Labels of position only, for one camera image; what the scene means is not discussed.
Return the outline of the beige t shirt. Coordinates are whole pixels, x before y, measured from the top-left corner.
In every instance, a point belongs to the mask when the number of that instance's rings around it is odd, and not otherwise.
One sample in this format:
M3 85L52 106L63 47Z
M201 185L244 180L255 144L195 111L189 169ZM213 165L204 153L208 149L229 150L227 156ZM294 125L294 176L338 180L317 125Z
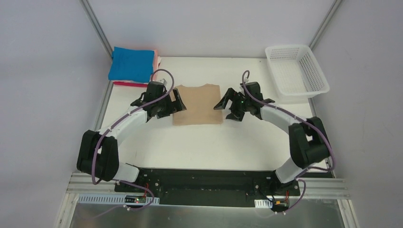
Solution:
M219 85L205 84L199 87L176 87L186 110L173 114L173 125L222 124L222 110L215 110L221 100Z

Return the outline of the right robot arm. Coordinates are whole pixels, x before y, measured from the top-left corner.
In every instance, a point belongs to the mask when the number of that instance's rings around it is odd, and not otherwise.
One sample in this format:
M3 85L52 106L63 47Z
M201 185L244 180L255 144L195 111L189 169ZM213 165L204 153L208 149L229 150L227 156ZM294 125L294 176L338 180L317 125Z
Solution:
M229 88L214 109L223 110L231 101L230 114L226 119L241 122L245 113L250 113L274 124L288 135L290 158L274 171L272 180L289 183L313 164L330 157L330 143L319 118L301 118L279 107L274 100L264 99L257 82L246 83L243 88L242 92Z

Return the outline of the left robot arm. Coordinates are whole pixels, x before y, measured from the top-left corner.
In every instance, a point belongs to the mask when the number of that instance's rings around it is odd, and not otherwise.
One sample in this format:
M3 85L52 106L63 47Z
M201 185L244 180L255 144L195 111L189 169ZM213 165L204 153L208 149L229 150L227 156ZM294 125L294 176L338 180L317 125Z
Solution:
M167 90L162 82L150 82L114 123L98 131L86 131L81 140L77 169L98 181L135 182L139 168L119 161L122 142L153 117L158 119L186 110L179 91Z

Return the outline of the red folded t shirt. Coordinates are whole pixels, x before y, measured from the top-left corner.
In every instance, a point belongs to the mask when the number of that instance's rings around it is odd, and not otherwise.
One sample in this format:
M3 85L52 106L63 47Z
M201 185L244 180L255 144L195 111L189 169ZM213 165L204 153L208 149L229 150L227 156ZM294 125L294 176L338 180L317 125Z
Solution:
M132 83L132 82L123 82L123 81L114 81L113 85L117 86L130 86L130 87L138 87L138 88L146 88L148 84L142 83Z

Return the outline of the pink folded t shirt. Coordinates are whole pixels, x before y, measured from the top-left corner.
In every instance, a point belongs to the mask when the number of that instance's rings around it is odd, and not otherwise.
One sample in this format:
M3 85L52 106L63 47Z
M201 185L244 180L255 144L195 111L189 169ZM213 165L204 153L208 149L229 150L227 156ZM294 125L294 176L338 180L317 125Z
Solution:
M154 52L154 57L153 57L153 63L152 63L153 70L152 70L152 73L151 73L151 75L150 75L150 81L153 80L153 73L158 69L158 66L159 66L159 62L158 62L158 59L159 59L158 51L157 51L156 49L153 49L152 51Z

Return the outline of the blue folded t shirt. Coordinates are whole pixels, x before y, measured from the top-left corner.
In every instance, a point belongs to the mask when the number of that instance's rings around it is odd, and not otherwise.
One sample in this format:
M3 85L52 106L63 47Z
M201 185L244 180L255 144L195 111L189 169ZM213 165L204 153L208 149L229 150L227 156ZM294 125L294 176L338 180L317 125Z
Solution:
M157 54L154 50L132 50L115 47L108 79L148 83L154 72Z

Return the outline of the white plastic basket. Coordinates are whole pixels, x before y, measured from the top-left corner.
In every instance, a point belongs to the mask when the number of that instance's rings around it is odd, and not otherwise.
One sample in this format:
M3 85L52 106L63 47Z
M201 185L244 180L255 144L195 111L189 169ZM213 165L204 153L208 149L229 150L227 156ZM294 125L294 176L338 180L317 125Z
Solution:
M265 54L281 101L291 103L329 92L330 86L310 47L270 46L265 48Z

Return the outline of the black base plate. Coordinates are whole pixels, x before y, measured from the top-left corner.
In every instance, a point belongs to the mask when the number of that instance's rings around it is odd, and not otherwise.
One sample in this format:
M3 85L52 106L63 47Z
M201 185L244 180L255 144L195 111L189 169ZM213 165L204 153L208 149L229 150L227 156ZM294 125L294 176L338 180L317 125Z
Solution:
M140 170L136 185L160 205L253 208L255 201L300 196L303 184L276 183L273 171Z

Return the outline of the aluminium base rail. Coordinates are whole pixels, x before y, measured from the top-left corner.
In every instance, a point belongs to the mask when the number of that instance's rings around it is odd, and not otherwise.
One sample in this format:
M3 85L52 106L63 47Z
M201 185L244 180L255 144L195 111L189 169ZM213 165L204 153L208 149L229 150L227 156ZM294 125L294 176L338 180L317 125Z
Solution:
M319 177L303 177L302 179L306 183L305 199L351 199L344 179ZM94 185L91 177L85 173L71 174L67 193L117 194L114 181L103 181L98 185Z

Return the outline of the left aluminium frame post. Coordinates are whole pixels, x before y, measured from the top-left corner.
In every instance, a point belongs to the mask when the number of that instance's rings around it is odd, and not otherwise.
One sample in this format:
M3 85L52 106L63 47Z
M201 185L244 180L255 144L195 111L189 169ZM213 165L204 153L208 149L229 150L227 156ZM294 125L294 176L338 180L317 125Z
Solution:
M109 56L111 56L112 52L113 52L113 48L111 47L111 45L110 45L110 43L109 43L109 41L108 41L108 39L107 39L103 29L102 29L102 26L101 26L96 14L95 14L90 2L88 0L80 0L79 2L82 5L86 15L88 16L88 18L89 18L89 20L90 20L90 22L91 22L91 24L92 24L97 36L98 36L98 38L100 39L104 49L106 50L107 54Z

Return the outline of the aluminium frame post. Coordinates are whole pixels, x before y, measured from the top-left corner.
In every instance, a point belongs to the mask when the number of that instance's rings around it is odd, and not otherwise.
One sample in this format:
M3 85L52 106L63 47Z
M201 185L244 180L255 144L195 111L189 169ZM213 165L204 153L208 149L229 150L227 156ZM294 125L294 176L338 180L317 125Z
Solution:
M319 25L317 31L315 32L313 38L309 43L309 48L314 51L315 48L318 46L321 38L323 37L327 27L331 23L333 17L337 14L340 6L343 4L344 0L334 0L326 13L324 19L322 20L321 24Z
M110 45L110 43L109 43L109 41L108 41L108 39L107 39L103 29L102 29L102 26L101 26L96 14L95 14L90 2L88 0L80 0L79 2L82 5L86 15L88 16L88 18L89 18L89 20L90 20L90 22L91 22L91 24L92 24L97 36L98 36L98 38L100 39L104 49L106 50L107 54L109 56L111 56L112 52L113 52L113 48L111 47L111 45Z

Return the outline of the right aluminium frame post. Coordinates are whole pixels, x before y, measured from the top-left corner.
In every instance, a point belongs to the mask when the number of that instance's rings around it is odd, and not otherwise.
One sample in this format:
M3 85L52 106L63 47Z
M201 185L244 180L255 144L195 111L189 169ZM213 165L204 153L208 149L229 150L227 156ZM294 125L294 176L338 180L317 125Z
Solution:
M322 20L321 24L319 25L317 31L315 32L313 38L309 43L309 48L314 51L315 48L318 46L321 38L323 37L327 27L331 23L333 17L337 14L340 6L343 4L344 0L334 0L326 13L324 19Z

